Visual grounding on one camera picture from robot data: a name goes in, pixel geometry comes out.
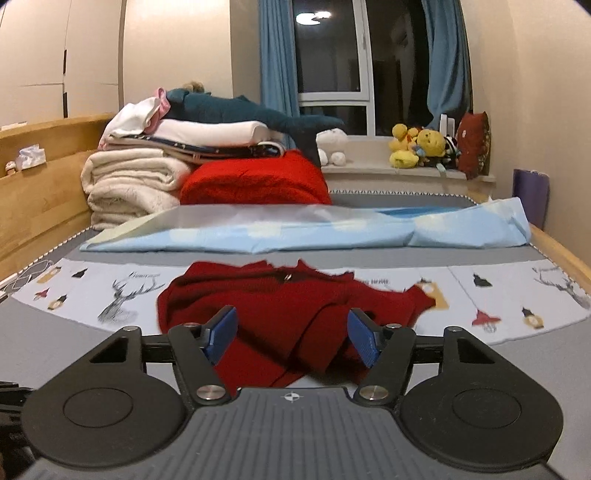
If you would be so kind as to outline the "dark red knit sweater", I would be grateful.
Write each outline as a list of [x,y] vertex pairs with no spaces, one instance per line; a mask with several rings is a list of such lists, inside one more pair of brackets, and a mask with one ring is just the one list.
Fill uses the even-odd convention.
[[358,383],[366,375],[349,341],[349,311],[360,308],[378,325],[413,326],[436,302],[419,286],[377,290],[351,272],[328,275],[304,262],[273,267],[195,262],[157,298],[162,332],[206,323],[225,306],[238,312],[238,334],[215,367],[230,392],[286,387],[301,377],[335,376]]

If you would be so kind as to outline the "grey printed bed mat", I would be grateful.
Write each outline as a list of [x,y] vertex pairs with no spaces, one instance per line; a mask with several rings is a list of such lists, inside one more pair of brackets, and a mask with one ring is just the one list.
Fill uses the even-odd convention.
[[[339,195],[334,205],[479,204]],[[23,271],[1,306],[1,451],[19,479],[590,475],[590,288],[545,256],[327,268],[301,257],[315,251],[82,250],[95,236]],[[356,403],[363,379],[311,375],[228,390],[218,405],[182,398],[158,296],[195,262],[260,261],[351,272],[377,290],[419,286],[435,300],[407,327],[412,372],[393,406]]]

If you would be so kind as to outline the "cream fleece folded blanket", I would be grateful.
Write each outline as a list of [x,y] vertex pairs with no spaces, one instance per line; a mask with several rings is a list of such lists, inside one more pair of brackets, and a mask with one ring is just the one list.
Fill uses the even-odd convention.
[[179,205],[189,164],[157,148],[97,151],[85,161],[81,187],[91,227],[105,230]]

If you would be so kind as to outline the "bright red folded blanket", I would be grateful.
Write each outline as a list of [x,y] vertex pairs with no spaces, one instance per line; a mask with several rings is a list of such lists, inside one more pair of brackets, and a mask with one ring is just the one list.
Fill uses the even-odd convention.
[[183,205],[329,205],[321,169],[297,150],[274,158],[225,159],[199,166],[180,190]]

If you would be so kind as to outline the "white plush toy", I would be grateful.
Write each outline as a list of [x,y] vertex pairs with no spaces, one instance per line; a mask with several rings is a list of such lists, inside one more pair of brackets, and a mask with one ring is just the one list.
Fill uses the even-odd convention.
[[348,142],[348,135],[339,128],[319,132],[317,134],[317,146],[321,166],[345,166]]

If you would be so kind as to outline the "purple bag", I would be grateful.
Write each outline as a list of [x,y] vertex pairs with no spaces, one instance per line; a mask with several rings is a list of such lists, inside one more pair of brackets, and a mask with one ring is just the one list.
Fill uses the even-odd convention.
[[512,196],[521,200],[528,221],[543,229],[550,198],[550,177],[536,170],[515,169]]

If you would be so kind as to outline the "white folded bedding stack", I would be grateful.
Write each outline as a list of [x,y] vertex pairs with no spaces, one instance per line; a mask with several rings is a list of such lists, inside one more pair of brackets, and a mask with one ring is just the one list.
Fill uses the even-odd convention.
[[155,148],[199,164],[226,158],[281,157],[280,134],[259,121],[207,124],[165,119],[164,91],[126,104],[106,125],[100,150]]

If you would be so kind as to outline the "dark red cushion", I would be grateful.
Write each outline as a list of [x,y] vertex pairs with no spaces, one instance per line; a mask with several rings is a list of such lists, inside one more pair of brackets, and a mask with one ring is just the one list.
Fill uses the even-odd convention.
[[458,169],[469,180],[487,175],[491,150],[488,114],[466,113],[457,131],[457,142],[460,151]]

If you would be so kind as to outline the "teal shark plush toy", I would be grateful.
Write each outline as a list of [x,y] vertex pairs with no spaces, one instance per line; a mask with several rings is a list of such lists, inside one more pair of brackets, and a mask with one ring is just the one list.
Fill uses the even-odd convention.
[[297,149],[321,168],[317,135],[325,130],[344,129],[341,119],[325,115],[294,117],[251,102],[245,96],[219,98],[211,94],[177,88],[166,92],[170,105],[166,118],[205,124],[259,121],[270,130],[286,134]]

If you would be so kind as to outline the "crumpled tissue pack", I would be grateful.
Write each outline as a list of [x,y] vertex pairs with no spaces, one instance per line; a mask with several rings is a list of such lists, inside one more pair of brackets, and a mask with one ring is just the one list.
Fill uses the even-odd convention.
[[38,144],[24,147],[19,150],[15,160],[19,171],[28,170],[46,163],[46,153]]

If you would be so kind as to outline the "right blue curtain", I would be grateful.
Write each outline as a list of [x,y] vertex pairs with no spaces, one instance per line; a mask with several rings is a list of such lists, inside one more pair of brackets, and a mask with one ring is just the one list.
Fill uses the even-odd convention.
[[425,12],[429,48],[427,106],[430,129],[446,114],[459,122],[472,110],[472,76],[468,37],[461,2],[427,0]]

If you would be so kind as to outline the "blue curtain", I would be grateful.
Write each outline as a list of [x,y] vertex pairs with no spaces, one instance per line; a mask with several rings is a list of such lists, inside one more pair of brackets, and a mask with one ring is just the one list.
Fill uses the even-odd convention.
[[468,37],[461,2],[427,0],[425,12],[429,48],[427,106],[430,129],[446,114],[459,122],[472,110],[472,76]]
[[259,1],[260,100],[287,116],[300,114],[291,2]]

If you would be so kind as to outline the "left blue curtain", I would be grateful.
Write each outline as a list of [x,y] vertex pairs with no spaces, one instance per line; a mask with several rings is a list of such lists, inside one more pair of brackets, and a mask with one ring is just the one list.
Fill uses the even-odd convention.
[[287,116],[300,114],[291,2],[259,1],[260,100]]

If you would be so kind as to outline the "white framed window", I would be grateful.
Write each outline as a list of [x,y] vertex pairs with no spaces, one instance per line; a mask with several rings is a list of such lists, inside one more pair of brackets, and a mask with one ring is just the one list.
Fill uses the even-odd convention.
[[387,137],[426,126],[429,46],[420,1],[294,1],[298,104],[346,132]]

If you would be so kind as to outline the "cream wardrobe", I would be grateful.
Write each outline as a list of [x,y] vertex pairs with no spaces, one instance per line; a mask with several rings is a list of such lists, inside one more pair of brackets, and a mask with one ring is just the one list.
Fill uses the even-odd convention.
[[123,1],[1,3],[1,125],[119,109]]

